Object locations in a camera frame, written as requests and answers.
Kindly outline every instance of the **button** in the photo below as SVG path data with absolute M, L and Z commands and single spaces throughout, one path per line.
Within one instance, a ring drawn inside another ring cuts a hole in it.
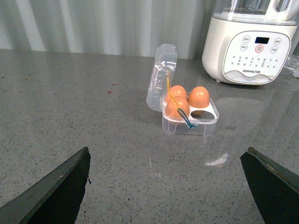
M 281 43 L 281 39 L 280 38 L 276 38 L 274 41 L 275 45 L 279 45 Z
M 241 47 L 240 47 L 241 51 L 245 51 L 245 50 L 247 50 L 247 48 L 248 48 L 248 46 L 245 43 L 242 44 Z
M 250 36 L 244 36 L 243 37 L 243 42 L 248 43 L 250 41 Z
M 263 46 L 262 45 L 257 45 L 256 46 L 256 53 L 260 53 L 263 50 Z
M 278 47 L 274 46 L 273 48 L 271 48 L 271 53 L 276 53 L 278 51 Z

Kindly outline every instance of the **brand logo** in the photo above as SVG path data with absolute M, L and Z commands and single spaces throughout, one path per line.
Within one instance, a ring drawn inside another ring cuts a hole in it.
M 256 71 L 256 70 L 243 70 L 243 72 L 250 72 L 250 73 L 257 73 L 257 74 L 261 73 L 261 71 Z

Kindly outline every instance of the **egg tray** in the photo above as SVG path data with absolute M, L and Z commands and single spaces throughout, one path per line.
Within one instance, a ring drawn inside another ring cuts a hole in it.
M 210 136 L 216 126 L 219 118 L 217 108 L 210 98 L 209 106 L 206 108 L 190 107 L 190 115 L 188 117 L 191 124 L 195 125 L 193 128 L 189 128 L 187 123 L 183 119 L 173 119 L 165 114 L 167 103 L 163 102 L 162 105 L 162 129 L 169 134 L 194 134 L 203 135 L 204 137 Z M 203 116 L 195 118 L 192 116 L 194 111 L 204 111 Z

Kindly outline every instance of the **digital display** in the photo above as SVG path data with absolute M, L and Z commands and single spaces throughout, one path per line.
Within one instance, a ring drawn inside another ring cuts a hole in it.
M 267 44 L 269 41 L 268 37 L 257 37 L 255 43 Z

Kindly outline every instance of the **countertop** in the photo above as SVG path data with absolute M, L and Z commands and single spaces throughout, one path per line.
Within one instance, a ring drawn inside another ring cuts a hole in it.
M 87 146 L 78 224 L 263 223 L 240 156 L 254 147 L 299 174 L 299 80 L 218 83 L 179 59 L 172 85 L 206 87 L 220 118 L 210 137 L 169 135 L 145 102 L 153 62 L 0 50 L 0 206 Z

